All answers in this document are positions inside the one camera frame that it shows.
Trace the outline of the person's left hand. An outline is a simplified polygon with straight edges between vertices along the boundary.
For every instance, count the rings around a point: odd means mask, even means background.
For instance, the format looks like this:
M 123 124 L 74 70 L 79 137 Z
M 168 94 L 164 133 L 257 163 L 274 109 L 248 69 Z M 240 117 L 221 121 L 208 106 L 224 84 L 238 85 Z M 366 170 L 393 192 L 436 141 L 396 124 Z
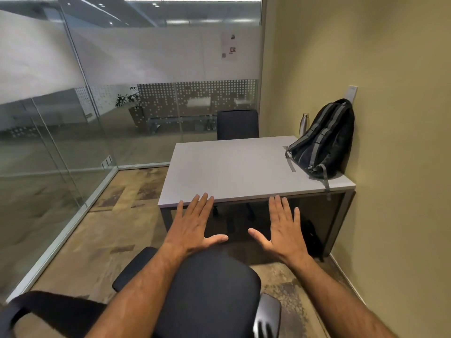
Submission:
M 162 256 L 172 263 L 179 263 L 193 253 L 213 246 L 204 245 L 207 221 L 194 220 L 194 198 L 188 207 L 183 209 L 182 221 L 175 223 L 174 218 L 160 249 Z M 215 199 L 213 196 L 208 196 L 208 198 L 210 216 Z

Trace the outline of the person's right hand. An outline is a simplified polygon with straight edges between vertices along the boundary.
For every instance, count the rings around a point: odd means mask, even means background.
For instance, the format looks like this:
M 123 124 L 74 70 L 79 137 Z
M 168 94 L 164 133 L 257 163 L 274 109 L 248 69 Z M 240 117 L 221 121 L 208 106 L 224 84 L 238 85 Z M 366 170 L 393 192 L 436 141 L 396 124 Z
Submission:
M 273 254 L 291 269 L 306 268 L 314 260 L 307 252 L 301 229 L 297 229 L 293 225 L 294 212 L 290 209 L 289 201 L 286 197 L 283 198 L 286 223 L 278 221 L 276 196 L 271 196 L 268 201 L 272 250 L 266 250 L 266 252 Z

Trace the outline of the person's left forearm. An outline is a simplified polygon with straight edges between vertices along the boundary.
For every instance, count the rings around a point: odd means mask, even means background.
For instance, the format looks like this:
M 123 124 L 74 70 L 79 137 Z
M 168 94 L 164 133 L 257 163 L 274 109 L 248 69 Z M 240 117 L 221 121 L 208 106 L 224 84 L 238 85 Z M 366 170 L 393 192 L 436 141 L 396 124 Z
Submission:
M 85 338 L 151 338 L 172 280 L 189 249 L 164 243 L 108 304 Z

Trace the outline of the person's right forearm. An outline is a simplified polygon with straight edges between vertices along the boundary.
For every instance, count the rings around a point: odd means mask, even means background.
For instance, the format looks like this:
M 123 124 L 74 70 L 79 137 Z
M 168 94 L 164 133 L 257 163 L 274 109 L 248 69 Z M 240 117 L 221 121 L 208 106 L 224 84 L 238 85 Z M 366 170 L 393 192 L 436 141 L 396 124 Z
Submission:
M 362 301 L 328 275 L 309 255 L 287 261 L 336 338 L 397 338 Z

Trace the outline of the black bag under desk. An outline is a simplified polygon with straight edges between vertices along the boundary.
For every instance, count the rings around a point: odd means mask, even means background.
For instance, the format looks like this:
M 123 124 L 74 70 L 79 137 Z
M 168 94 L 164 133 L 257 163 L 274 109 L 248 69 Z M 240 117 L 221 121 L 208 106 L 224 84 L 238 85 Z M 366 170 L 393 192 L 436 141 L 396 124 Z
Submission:
M 313 223 L 308 219 L 301 219 L 301 231 L 307 247 L 307 252 L 313 258 L 323 258 L 323 244 L 320 241 Z

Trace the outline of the grey office desk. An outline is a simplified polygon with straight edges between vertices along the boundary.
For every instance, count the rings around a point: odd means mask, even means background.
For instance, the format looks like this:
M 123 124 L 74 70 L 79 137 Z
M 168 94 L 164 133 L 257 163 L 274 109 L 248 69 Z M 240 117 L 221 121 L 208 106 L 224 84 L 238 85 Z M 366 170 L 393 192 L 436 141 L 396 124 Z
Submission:
M 307 175 L 292 160 L 285 147 L 294 136 L 260 137 L 241 140 L 177 143 L 164 181 L 158 207 L 168 231 L 172 210 L 180 201 L 208 193 L 215 204 L 238 204 L 287 198 L 342 195 L 324 236 L 323 256 L 330 255 L 352 202 L 356 184 L 342 173 L 323 181 Z

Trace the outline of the black grey backpack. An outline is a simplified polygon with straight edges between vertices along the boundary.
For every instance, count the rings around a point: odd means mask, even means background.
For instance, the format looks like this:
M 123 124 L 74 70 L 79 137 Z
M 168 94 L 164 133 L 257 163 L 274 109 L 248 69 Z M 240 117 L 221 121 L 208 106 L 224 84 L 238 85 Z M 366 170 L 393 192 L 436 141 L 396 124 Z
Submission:
M 342 98 L 322 107 L 307 132 L 285 148 L 285 158 L 322 181 L 330 200 L 329 180 L 341 172 L 354 133 L 352 102 Z

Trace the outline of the potted green plant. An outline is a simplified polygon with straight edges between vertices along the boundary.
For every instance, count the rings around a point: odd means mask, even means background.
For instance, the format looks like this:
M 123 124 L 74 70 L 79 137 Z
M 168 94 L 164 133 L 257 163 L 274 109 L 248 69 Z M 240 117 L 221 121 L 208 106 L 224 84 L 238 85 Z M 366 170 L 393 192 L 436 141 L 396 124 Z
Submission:
M 131 86 L 128 90 L 130 92 L 124 96 L 120 94 L 117 95 L 115 107 L 119 108 L 128 104 L 128 111 L 132 117 L 133 123 L 138 130 L 143 131 L 146 128 L 146 118 L 138 87 Z

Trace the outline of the paper notice on glass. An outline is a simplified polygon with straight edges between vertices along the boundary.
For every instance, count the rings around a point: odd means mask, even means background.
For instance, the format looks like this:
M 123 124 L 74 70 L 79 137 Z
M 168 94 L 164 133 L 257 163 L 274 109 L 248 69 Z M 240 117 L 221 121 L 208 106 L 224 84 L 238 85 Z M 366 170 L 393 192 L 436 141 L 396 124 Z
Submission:
M 237 40 L 234 31 L 222 31 L 220 33 L 221 55 L 224 61 L 236 60 Z

